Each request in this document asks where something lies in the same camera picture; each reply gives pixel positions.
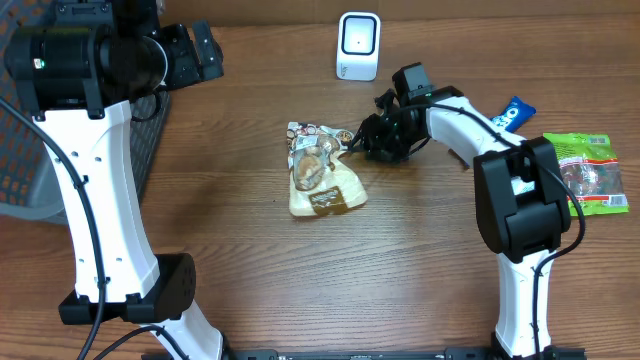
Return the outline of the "beige paper snack bag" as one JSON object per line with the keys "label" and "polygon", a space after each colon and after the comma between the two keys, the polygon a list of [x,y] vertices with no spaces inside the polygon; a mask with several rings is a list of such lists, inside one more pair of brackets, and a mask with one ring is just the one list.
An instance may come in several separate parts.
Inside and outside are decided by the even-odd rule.
{"label": "beige paper snack bag", "polygon": [[286,131],[289,211],[295,217],[345,213],[368,195],[357,174],[340,161],[353,133],[324,125],[290,122]]}

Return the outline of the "blue snack packet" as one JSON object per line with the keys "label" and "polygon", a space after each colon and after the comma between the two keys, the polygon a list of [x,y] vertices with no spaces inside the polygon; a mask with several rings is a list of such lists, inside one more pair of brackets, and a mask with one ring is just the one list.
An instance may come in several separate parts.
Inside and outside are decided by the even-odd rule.
{"label": "blue snack packet", "polygon": [[491,122],[504,130],[515,133],[527,120],[536,114],[536,108],[514,96],[504,111]]}

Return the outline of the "green clear snack bag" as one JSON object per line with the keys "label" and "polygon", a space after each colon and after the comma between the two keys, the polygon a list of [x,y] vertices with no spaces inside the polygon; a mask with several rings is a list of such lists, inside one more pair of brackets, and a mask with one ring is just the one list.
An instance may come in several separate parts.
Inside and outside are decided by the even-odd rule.
{"label": "green clear snack bag", "polygon": [[627,213],[618,157],[606,134],[544,133],[557,155],[564,183],[585,216]]}

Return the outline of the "light teal snack packet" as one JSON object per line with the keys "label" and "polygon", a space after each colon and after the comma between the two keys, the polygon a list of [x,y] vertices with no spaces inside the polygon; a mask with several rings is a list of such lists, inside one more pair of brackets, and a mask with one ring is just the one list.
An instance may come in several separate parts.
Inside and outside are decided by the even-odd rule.
{"label": "light teal snack packet", "polygon": [[511,186],[512,186],[513,193],[516,196],[518,196],[534,190],[535,182],[534,181],[526,182],[522,180],[520,177],[514,177],[511,179]]}

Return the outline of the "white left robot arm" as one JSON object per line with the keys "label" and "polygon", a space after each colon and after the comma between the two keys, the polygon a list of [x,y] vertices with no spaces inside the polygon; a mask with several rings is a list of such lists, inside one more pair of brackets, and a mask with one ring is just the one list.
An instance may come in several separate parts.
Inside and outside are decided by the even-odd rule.
{"label": "white left robot arm", "polygon": [[45,144],[73,242],[67,325],[119,318],[171,359],[221,360],[223,334],[195,299],[195,262],[156,254],[145,233],[130,150],[133,103],[223,75],[210,25],[161,26],[154,1],[55,1],[46,25],[16,29],[4,51],[13,116]]}

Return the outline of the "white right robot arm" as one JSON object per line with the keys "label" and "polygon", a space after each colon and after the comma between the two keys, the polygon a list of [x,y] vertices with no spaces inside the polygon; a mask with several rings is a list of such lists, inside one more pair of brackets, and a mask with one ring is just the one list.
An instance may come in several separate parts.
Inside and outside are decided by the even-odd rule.
{"label": "white right robot arm", "polygon": [[549,277],[563,254],[571,192],[553,144],[527,140],[483,116],[453,86],[436,88],[421,63],[400,68],[349,145],[381,162],[401,162],[429,141],[473,171],[477,227],[499,266],[499,359],[556,359],[547,325]]}

